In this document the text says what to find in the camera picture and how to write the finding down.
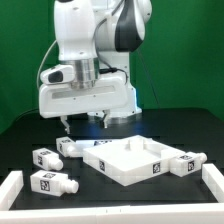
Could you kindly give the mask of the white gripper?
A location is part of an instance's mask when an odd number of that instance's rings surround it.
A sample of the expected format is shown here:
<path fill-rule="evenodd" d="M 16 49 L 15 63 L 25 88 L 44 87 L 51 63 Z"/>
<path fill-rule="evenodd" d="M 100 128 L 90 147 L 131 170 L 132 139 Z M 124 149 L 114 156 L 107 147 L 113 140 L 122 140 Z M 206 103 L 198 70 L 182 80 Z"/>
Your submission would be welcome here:
<path fill-rule="evenodd" d="M 70 134 L 68 115 L 103 110 L 102 125 L 108 127 L 107 110 L 119 108 L 128 102 L 123 73 L 102 75 L 89 89 L 77 90 L 70 84 L 42 85 L 39 110 L 44 118 L 60 117 L 65 132 Z"/>

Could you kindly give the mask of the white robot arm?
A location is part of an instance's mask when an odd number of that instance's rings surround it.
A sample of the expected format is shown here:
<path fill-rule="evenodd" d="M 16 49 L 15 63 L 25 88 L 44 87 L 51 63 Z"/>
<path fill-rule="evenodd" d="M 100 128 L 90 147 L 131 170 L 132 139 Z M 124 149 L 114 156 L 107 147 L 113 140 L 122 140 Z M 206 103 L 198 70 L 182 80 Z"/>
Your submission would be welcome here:
<path fill-rule="evenodd" d="M 129 54 L 142 44 L 150 0 L 55 0 L 53 46 L 59 63 L 37 74 L 39 112 L 86 114 L 108 126 L 141 114 L 130 82 Z"/>

